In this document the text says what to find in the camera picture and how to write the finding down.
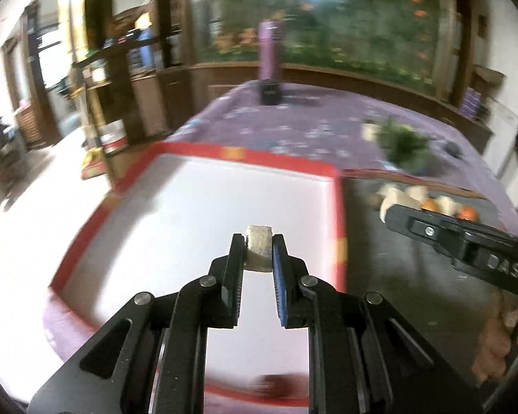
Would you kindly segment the person's right hand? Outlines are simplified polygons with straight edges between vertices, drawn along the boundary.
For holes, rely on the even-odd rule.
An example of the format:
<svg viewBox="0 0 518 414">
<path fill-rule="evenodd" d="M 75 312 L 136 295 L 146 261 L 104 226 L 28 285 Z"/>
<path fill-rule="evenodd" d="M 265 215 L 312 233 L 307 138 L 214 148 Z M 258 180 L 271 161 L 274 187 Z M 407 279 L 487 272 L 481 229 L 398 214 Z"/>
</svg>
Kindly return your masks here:
<svg viewBox="0 0 518 414">
<path fill-rule="evenodd" d="M 478 337 L 477 354 L 472 363 L 476 384 L 502 380 L 507 371 L 506 358 L 511 352 L 511 332 L 518 324 L 518 306 L 506 303 L 505 293 L 492 295 L 488 319 Z"/>
</svg>

